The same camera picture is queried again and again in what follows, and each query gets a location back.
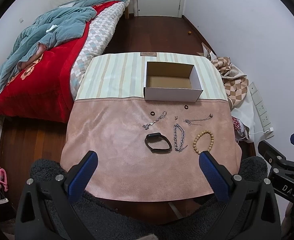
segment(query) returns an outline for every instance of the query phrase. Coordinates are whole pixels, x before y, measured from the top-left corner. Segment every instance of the dark brown floor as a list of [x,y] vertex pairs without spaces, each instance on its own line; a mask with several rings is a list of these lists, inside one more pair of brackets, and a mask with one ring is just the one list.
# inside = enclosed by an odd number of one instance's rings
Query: dark brown floor
[[[197,55],[203,52],[202,40],[185,20],[173,17],[134,17],[120,19],[106,53],[174,52]],[[13,118],[6,120],[0,141],[0,166],[8,175],[8,198],[17,207],[20,194],[34,160],[46,158],[60,161],[66,140],[67,125],[50,121]],[[162,224],[176,219],[166,202],[132,203],[103,200],[122,214]],[[183,216],[191,214],[199,205],[193,200],[174,201]]]

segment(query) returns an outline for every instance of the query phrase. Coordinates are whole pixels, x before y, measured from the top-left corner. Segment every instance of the beaded bracelet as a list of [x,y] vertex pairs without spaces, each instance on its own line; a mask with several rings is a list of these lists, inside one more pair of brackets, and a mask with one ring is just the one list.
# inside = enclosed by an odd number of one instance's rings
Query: beaded bracelet
[[194,142],[193,142],[193,147],[194,147],[194,151],[199,155],[200,152],[199,150],[197,149],[196,147],[196,144],[197,144],[197,141],[199,140],[200,137],[202,137],[204,134],[208,133],[210,135],[210,146],[208,147],[208,151],[210,152],[210,150],[212,149],[213,145],[214,145],[214,135],[211,131],[209,130],[205,130],[203,132],[201,132],[200,134],[198,134],[196,136],[196,138],[194,139]]

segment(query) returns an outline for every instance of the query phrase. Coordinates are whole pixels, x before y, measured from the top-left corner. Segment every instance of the power strip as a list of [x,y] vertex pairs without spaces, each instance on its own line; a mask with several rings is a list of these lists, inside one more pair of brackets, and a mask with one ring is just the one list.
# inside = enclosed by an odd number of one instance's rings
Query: power strip
[[248,87],[251,92],[253,103],[257,110],[257,114],[260,117],[260,123],[262,124],[263,131],[266,134],[266,139],[271,138],[274,136],[274,128],[271,124],[263,99],[260,96],[260,92],[258,91],[254,82],[252,82]]

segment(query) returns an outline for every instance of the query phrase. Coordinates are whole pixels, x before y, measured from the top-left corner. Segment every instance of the brown label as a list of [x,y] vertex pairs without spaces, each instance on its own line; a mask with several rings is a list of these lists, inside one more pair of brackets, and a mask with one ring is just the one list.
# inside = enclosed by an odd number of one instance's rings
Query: brown label
[[157,57],[157,52],[141,52],[140,56]]

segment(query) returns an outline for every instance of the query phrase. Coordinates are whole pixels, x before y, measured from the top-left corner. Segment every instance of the bed leg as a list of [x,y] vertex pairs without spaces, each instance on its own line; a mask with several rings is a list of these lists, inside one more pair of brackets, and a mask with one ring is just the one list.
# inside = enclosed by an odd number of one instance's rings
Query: bed leg
[[129,19],[129,10],[128,7],[125,8],[125,19],[128,20]]

